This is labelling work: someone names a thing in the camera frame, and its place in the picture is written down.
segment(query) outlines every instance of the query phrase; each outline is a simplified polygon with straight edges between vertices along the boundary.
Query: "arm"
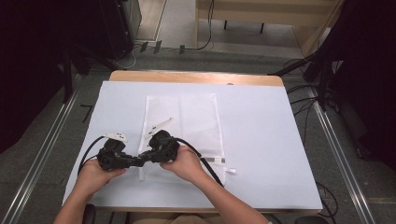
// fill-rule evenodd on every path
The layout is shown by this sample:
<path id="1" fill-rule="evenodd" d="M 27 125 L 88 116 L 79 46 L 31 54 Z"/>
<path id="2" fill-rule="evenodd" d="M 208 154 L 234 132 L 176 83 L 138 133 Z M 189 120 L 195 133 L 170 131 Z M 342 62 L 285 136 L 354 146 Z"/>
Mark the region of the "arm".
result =
<path id="1" fill-rule="evenodd" d="M 97 160 L 87 161 L 78 175 L 76 185 L 67 197 L 66 202 L 64 202 L 64 206 L 55 218 L 54 223 L 81 223 L 85 205 L 93 194 L 112 178 L 124 174 L 125 171 L 125 169 L 103 171 Z"/>
<path id="2" fill-rule="evenodd" d="M 268 220 L 262 214 L 233 196 L 212 177 L 207 175 L 198 157 L 188 147 L 180 147 L 177 152 L 177 159 L 172 162 L 162 163 L 161 167 L 174 172 L 182 179 L 190 181 L 202 191 L 218 209 L 226 223 L 268 223 Z"/>

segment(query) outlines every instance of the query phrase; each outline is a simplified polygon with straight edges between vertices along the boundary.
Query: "person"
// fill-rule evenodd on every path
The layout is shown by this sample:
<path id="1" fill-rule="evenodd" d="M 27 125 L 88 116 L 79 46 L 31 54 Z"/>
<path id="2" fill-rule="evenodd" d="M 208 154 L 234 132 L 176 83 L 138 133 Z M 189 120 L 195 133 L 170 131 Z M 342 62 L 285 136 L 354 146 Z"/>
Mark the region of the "person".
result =
<path id="1" fill-rule="evenodd" d="M 225 188 L 220 186 L 211 176 L 209 176 L 201 166 L 196 154 L 188 147 L 182 146 L 178 149 L 177 158 L 174 161 L 163 162 L 161 167 L 165 170 L 174 172 L 178 177 L 191 182 L 212 202 L 219 212 L 222 223 L 271 223 L 262 214 L 254 208 L 244 203 Z M 55 224 L 63 223 L 81 223 L 84 215 L 86 203 L 92 198 L 93 194 L 101 189 L 112 178 L 122 175 L 125 169 L 103 171 L 97 160 L 87 161 L 78 175 L 76 185 L 66 199 L 64 206 L 61 208 L 58 216 L 55 218 Z M 166 219 L 166 223 L 210 223 L 200 220 L 202 217 L 195 215 L 181 215 L 174 218 L 174 222 Z M 213 215 L 208 216 L 212 222 Z M 137 218 L 134 223 L 154 223 L 145 220 L 144 216 Z"/>

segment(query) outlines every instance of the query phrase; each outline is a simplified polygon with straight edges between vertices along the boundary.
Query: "white tabletop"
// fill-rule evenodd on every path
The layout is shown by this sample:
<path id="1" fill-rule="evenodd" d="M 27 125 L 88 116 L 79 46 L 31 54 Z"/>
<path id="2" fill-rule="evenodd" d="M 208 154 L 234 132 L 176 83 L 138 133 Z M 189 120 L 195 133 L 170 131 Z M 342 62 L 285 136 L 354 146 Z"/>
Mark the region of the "white tabletop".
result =
<path id="1" fill-rule="evenodd" d="M 318 190 L 284 87 L 105 81 L 89 130 L 66 186 L 73 188 L 80 159 L 105 133 L 124 133 L 124 152 L 137 156 L 147 95 L 215 93 L 227 167 L 225 188 L 259 211 L 317 212 Z M 89 156 L 98 152 L 101 140 Z M 140 181 L 131 167 L 97 192 L 91 203 L 114 211 L 213 211 L 191 184 Z"/>

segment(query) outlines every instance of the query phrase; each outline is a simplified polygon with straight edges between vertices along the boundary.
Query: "white floor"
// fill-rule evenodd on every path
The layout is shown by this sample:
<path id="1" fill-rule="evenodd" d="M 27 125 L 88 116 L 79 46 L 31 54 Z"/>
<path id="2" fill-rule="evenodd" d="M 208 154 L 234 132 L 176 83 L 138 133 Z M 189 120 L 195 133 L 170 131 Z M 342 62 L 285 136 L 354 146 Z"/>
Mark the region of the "white floor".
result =
<path id="1" fill-rule="evenodd" d="M 194 22 L 194 0 L 167 0 L 157 41 L 161 40 L 162 47 L 167 48 L 179 48 L 180 45 L 194 48 Z M 303 58 L 291 26 L 264 24 L 262 34 L 260 34 L 260 23 L 228 21 L 227 30 L 224 30 L 223 26 L 224 21 L 212 21 L 211 43 L 205 50 L 291 59 Z M 208 21 L 200 20 L 198 47 L 204 46 L 208 38 Z"/>

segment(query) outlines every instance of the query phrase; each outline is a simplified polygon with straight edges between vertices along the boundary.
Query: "wooden desk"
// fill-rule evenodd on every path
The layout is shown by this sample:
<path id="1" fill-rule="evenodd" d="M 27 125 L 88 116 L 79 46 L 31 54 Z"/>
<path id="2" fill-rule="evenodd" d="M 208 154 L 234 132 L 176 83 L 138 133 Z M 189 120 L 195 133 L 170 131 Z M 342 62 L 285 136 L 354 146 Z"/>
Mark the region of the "wooden desk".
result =
<path id="1" fill-rule="evenodd" d="M 207 20 L 207 0 L 195 0 L 195 47 L 199 20 Z M 213 20 L 292 25 L 306 57 L 338 18 L 344 0 L 215 0 Z"/>
<path id="2" fill-rule="evenodd" d="M 159 71 L 116 71 L 104 82 L 64 200 L 94 139 L 124 133 L 129 140 L 124 151 L 137 155 L 146 97 L 192 93 L 216 94 L 226 165 L 236 169 L 226 175 L 228 191 L 260 212 L 316 213 L 322 208 L 279 77 Z M 195 186 L 140 181 L 134 167 L 97 192 L 92 203 L 111 211 L 216 212 Z"/>

